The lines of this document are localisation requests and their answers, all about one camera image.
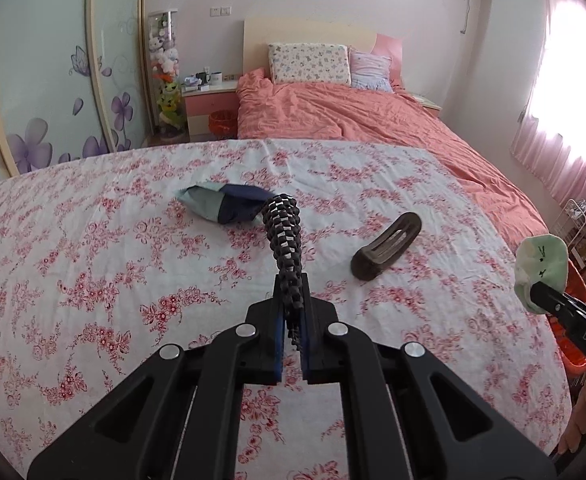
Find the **electrical wire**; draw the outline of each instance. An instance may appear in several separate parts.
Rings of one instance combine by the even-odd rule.
[[[464,30],[460,30],[461,34],[466,34],[466,29],[468,28],[468,15],[471,13],[471,0],[468,0],[466,6],[466,22],[464,23]]]

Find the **wooden headboard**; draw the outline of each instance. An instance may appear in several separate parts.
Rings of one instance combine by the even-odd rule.
[[[357,25],[312,22],[301,18],[246,18],[244,20],[244,73],[268,69],[269,43],[335,43],[370,52],[377,33]]]

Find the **wire rack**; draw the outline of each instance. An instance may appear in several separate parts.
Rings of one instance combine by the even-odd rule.
[[[586,234],[586,201],[571,198],[549,231],[564,240],[569,251],[575,247]]]

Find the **braided cord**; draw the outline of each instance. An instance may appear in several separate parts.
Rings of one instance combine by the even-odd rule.
[[[299,319],[304,307],[304,293],[297,202],[287,194],[274,196],[264,204],[262,216],[270,248],[278,263],[288,336],[293,345],[299,347]]]

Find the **floral bedsheet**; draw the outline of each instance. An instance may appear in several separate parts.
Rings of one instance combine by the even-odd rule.
[[[0,183],[0,450],[35,455],[167,342],[205,344],[272,293],[263,228],[221,226],[173,196],[244,182],[298,199],[314,295],[373,340],[420,341],[546,451],[570,414],[543,317],[513,291],[514,258],[425,150],[344,141],[230,140],[59,164]],[[402,212],[423,229],[363,283],[352,255]],[[308,386],[287,347],[276,387],[244,391],[236,478],[348,475],[337,386]]]

